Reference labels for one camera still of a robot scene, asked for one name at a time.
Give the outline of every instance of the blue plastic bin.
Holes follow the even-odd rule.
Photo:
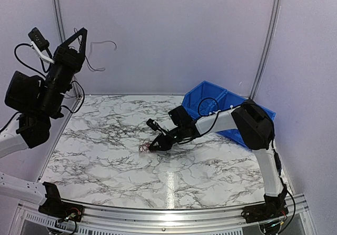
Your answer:
[[[226,93],[227,93],[226,89],[214,85],[208,81],[203,81],[194,89],[192,89],[190,92],[185,94],[182,105],[184,106],[186,111],[190,114],[190,116],[193,119],[196,119],[200,117],[198,114],[198,106],[202,101],[202,99],[211,97],[216,99],[217,102],[219,102],[221,99],[224,98]],[[217,110],[215,106],[216,103],[211,99],[203,101],[202,104],[200,105],[200,114],[208,115],[210,112],[213,112],[214,109]]]
[[[192,91],[188,92],[183,100],[183,106],[186,111],[190,114],[193,119],[196,119],[199,116],[197,109],[200,101],[206,97],[212,97],[217,100],[219,103],[219,110],[228,110],[231,105],[237,106],[243,103],[246,98],[241,97],[237,94],[234,94],[226,89],[214,85],[210,82],[204,81]],[[276,113],[261,107],[269,115],[269,117],[274,120]],[[216,103],[213,100],[205,100],[200,106],[200,113],[202,115],[207,115],[209,112],[216,111]],[[225,136],[237,142],[238,144],[247,147],[238,130],[227,130],[217,132],[219,135]]]

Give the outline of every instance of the black connector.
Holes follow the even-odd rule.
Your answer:
[[[152,120],[151,118],[146,122],[146,125],[154,131],[159,129],[158,126],[154,124],[154,120]]]
[[[28,33],[28,36],[41,52],[48,49],[49,42],[43,37],[37,27],[33,28],[32,31]]]

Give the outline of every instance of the marble tabletop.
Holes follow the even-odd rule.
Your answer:
[[[114,207],[198,209],[263,200],[251,151],[215,133],[167,152],[140,153],[182,96],[88,96],[41,178],[63,198]]]

